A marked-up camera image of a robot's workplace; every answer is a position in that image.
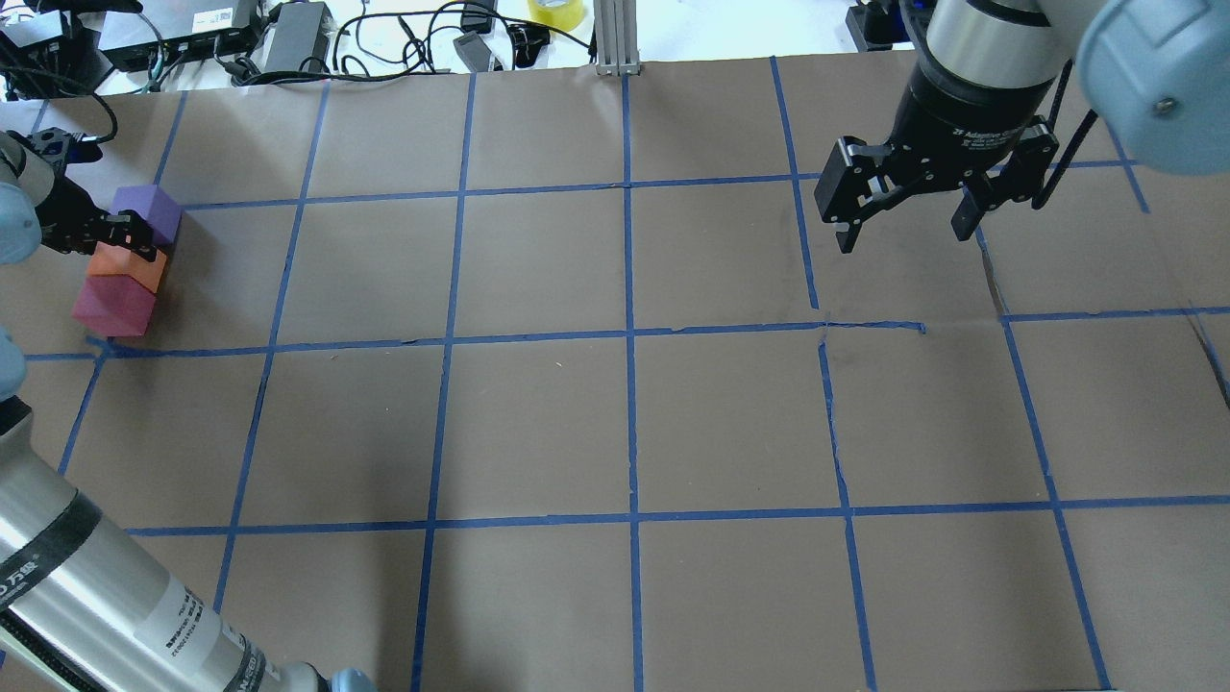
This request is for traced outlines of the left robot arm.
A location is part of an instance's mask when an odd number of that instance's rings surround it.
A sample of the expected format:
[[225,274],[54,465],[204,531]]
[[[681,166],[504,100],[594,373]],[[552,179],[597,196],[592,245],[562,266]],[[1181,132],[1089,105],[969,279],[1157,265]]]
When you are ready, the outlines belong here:
[[[155,263],[180,227],[162,192],[106,211],[66,177],[100,140],[49,128],[2,134],[2,262],[98,245]],[[66,691],[373,691],[357,669],[330,676],[273,664],[166,565],[34,452],[18,398],[26,359],[2,336],[2,648]]]

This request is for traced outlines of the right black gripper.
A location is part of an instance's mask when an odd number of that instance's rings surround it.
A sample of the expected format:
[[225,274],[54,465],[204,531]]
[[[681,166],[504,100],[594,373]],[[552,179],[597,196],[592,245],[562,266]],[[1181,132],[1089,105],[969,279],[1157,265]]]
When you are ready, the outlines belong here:
[[[914,68],[886,143],[839,136],[818,179],[814,200],[823,222],[836,227],[840,253],[852,253],[871,216],[919,188],[962,183],[966,197],[950,219],[959,241],[970,240],[989,211],[1033,200],[1058,149],[1037,116],[1050,85],[984,87],[945,68]],[[1002,170],[986,175],[1002,159]]]

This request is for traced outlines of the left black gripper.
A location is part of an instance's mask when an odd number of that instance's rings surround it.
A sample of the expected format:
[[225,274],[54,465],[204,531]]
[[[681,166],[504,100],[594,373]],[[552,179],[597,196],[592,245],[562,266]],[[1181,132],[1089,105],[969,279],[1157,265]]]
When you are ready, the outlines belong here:
[[89,192],[66,176],[71,163],[96,162],[101,149],[93,136],[52,127],[18,136],[18,184],[27,192],[42,229],[42,245],[62,254],[93,254],[100,245],[132,251],[141,261],[157,261],[154,229],[137,211],[105,213]]

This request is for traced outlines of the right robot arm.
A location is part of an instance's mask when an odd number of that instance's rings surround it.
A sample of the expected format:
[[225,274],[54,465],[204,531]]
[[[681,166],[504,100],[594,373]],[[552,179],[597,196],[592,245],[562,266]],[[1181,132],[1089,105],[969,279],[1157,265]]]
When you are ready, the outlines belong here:
[[1103,120],[1164,175],[1228,171],[1225,1],[875,1],[878,42],[915,64],[878,145],[840,136],[814,198],[839,250],[908,198],[962,191],[970,238],[1006,203],[1041,209]]

